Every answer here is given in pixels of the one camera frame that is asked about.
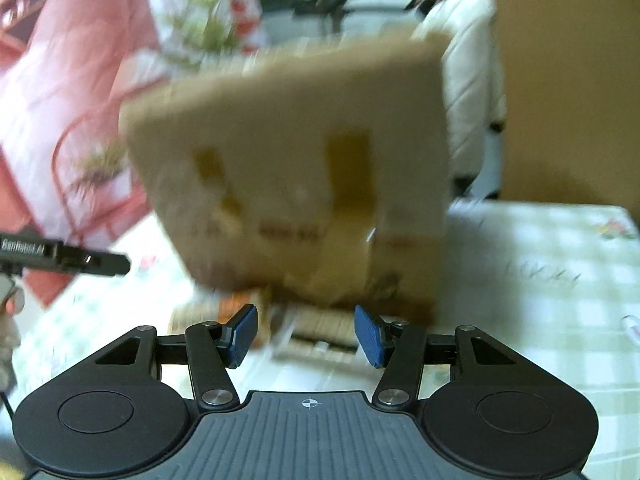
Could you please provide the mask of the person's left hand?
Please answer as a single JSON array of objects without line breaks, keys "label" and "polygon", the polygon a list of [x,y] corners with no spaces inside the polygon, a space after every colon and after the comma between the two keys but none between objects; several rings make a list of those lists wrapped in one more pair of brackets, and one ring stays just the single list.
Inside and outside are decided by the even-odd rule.
[{"label": "person's left hand", "polygon": [[6,274],[1,275],[0,300],[0,390],[8,393],[15,385],[13,352],[21,343],[15,317],[24,309],[25,295],[14,278]]}]

